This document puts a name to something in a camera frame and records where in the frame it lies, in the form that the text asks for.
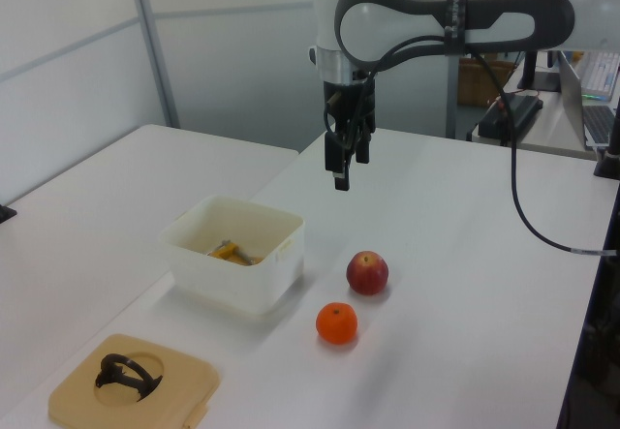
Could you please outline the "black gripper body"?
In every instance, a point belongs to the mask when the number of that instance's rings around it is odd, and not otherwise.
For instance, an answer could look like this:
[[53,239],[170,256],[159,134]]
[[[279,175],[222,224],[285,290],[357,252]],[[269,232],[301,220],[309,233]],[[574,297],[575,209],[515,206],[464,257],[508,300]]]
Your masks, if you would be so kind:
[[324,124],[331,128],[329,117],[335,120],[336,133],[346,128],[356,116],[357,106],[361,105],[358,115],[364,120],[369,133],[376,130],[375,120],[375,80],[360,80],[351,85],[323,82]]

